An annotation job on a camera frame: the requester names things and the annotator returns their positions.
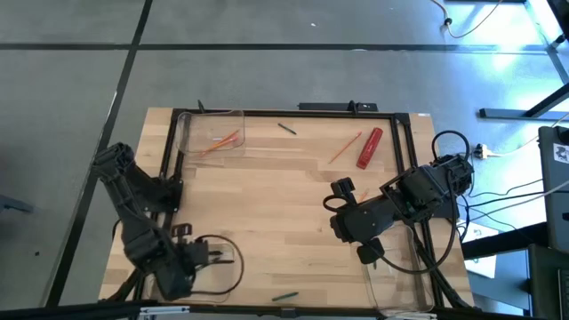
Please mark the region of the black gantry crossbar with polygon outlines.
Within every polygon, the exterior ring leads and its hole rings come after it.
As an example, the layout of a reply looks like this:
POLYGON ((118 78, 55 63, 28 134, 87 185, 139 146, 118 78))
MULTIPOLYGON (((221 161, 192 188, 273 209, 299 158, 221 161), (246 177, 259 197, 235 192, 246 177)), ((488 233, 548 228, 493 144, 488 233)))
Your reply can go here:
POLYGON ((346 316, 371 317, 386 320, 387 316, 380 311, 368 308, 304 308, 304 307, 246 307, 191 303, 165 303, 157 300, 110 301, 77 304, 57 307, 21 308, 0 311, 0 320, 116 320, 138 316, 144 307, 161 306, 190 306, 188 314, 219 314, 219 315, 280 315, 281 308, 296 308, 301 316, 346 316))

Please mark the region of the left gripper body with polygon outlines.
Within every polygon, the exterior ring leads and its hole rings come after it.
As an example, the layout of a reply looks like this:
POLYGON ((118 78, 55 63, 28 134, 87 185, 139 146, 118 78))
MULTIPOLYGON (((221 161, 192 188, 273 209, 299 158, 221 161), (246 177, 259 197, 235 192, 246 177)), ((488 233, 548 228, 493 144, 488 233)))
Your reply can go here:
POLYGON ((194 276, 196 268, 209 263, 209 244, 205 240, 180 244, 181 265, 187 276, 194 276))

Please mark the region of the black diagonal floor beam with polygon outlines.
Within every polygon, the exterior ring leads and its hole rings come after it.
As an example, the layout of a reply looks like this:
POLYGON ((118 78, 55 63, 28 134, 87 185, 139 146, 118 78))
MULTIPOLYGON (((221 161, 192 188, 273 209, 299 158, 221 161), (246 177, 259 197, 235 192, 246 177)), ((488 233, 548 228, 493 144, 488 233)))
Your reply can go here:
POLYGON ((485 258, 526 249, 530 244, 549 245, 546 222, 469 241, 461 246, 464 260, 485 258))

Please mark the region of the silver aluminium bar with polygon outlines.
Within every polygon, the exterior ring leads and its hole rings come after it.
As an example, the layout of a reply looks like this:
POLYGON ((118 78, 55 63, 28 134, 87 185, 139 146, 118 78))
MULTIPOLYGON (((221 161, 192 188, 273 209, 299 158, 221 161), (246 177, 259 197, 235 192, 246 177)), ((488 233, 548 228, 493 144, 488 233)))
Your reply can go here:
POLYGON ((139 317, 153 320, 157 316, 188 314, 189 312, 190 306, 144 307, 140 309, 139 317))

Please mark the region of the black table leg beam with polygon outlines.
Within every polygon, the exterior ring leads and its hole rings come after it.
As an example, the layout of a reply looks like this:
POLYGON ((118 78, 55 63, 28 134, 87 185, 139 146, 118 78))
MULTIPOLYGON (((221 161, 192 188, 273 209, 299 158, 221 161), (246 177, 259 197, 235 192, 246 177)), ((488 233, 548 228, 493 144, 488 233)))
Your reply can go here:
POLYGON ((566 100, 569 100, 569 83, 564 84, 530 109, 481 108, 478 110, 478 114, 481 118, 487 119, 558 120, 564 114, 559 111, 552 111, 552 109, 566 100))

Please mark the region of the grey chair base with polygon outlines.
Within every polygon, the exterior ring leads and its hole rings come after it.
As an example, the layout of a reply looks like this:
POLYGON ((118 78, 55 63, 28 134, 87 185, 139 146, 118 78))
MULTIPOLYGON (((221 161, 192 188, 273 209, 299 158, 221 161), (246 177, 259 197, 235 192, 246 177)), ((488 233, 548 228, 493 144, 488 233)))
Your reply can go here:
POLYGON ((31 204, 22 202, 9 196, 0 195, 0 212, 4 210, 17 210, 20 212, 33 212, 34 207, 31 204))

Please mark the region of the clear plastic bin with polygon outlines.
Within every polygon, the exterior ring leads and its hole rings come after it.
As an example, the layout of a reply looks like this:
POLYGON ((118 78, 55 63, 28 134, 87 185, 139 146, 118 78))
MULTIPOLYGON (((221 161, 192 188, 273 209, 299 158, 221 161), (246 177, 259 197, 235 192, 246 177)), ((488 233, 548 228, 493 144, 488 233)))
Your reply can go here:
POLYGON ((242 156, 245 150, 244 112, 231 110, 208 114, 194 114, 189 111, 178 116, 175 130, 175 146, 190 159, 205 160, 211 158, 242 156), (234 130, 239 129, 240 145, 226 151, 214 151, 206 156, 199 154, 234 130))
MULTIPOLYGON (((220 239, 208 239, 209 251, 221 251, 220 256, 210 255, 209 260, 234 260, 232 264, 212 264, 199 269, 196 272, 196 279, 192 291, 221 292, 231 287, 240 274, 240 259, 236 249, 229 243, 220 239)), ((222 303, 228 300, 230 293, 222 295, 205 295, 192 293, 189 297, 173 300, 175 302, 191 301, 204 303, 222 303)), ((142 298, 165 300, 158 290, 154 276, 149 276, 145 280, 145 289, 142 298)))
MULTIPOLYGON (((384 257, 392 264, 416 271, 425 268, 415 251, 413 232, 396 222, 378 238, 385 250, 384 257)), ((383 314, 429 312, 434 307, 429 276, 410 275, 391 267, 384 260, 362 265, 365 289, 370 306, 383 314)))

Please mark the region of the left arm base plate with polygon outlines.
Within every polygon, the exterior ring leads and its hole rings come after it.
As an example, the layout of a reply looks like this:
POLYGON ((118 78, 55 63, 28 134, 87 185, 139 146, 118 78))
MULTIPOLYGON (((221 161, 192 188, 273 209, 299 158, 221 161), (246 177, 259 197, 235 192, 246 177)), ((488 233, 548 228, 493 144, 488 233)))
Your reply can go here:
POLYGON ((158 180, 156 196, 148 207, 152 212, 176 212, 180 207, 184 182, 172 177, 169 180, 158 180))

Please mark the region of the white paper sheet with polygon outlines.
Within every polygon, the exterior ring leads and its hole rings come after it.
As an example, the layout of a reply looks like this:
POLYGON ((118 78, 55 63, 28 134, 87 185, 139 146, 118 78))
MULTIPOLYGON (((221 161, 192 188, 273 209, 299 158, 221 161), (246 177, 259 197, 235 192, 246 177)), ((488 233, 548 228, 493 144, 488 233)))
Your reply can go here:
MULTIPOLYGON (((461 246, 464 247, 467 243, 474 240, 479 240, 488 236, 497 236, 498 234, 499 231, 496 229, 488 228, 470 222, 461 246)), ((469 272, 486 278, 494 279, 496 271, 496 260, 497 258, 495 255, 484 258, 474 258, 465 260, 465 266, 469 272)))

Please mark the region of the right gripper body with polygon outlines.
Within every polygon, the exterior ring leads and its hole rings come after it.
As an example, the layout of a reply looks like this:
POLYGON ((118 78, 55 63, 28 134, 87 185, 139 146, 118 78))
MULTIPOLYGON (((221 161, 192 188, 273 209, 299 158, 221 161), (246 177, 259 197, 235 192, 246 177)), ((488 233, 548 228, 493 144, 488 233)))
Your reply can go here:
POLYGON ((349 208, 331 217, 334 235, 344 243, 364 243, 381 232, 377 214, 371 209, 349 208))

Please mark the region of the dark floor box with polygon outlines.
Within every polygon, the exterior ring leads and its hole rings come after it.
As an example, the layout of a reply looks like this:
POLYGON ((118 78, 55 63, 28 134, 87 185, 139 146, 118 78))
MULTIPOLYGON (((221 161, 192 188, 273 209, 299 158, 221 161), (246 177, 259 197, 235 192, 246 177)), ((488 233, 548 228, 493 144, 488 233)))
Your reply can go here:
POLYGON ((569 320, 569 253, 531 244, 528 263, 532 316, 569 320))

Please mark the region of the black metal table frame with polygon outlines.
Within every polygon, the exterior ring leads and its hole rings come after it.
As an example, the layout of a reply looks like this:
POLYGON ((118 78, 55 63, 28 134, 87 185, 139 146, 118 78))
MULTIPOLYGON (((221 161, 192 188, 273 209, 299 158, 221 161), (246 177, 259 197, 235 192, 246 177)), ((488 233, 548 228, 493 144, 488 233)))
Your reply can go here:
POLYGON ((334 112, 248 111, 242 156, 185 158, 184 190, 175 215, 197 236, 229 238, 244 257, 240 274, 222 303, 246 307, 368 308, 362 264, 352 244, 337 239, 322 201, 334 180, 350 177, 356 196, 380 186, 410 165, 428 163, 434 135, 431 117, 399 121, 384 114, 354 118, 334 112), (277 123, 297 132, 293 135, 277 123), (383 130, 371 162, 356 163, 374 127, 383 130), (362 135, 333 163, 328 161, 357 132, 362 135), (298 296, 272 302, 288 292, 298 296))

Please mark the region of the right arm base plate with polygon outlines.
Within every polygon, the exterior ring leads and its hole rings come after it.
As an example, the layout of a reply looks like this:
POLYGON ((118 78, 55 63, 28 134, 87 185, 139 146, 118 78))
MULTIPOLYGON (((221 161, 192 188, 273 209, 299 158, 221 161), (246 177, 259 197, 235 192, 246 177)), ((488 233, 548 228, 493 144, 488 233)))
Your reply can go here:
POLYGON ((434 218, 456 218, 459 215, 456 204, 456 197, 443 196, 435 198, 434 200, 427 203, 426 212, 434 218))

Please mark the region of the dark grey equipment case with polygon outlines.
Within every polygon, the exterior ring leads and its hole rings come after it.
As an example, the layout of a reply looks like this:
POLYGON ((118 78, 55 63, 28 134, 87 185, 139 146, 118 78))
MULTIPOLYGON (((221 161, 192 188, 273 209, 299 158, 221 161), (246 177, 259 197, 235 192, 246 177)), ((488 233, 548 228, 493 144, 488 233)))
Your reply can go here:
POLYGON ((538 143, 549 246, 569 252, 569 128, 542 126, 538 143))

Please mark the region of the black mounting bracket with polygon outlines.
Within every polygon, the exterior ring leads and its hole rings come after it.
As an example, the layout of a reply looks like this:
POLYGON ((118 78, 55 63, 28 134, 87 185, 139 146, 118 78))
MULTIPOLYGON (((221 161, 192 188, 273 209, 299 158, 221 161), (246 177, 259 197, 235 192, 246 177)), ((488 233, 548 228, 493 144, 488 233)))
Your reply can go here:
POLYGON ((345 103, 336 102, 301 102, 298 104, 299 110, 312 111, 346 111, 346 112, 378 112, 375 103, 355 102, 353 100, 345 103))

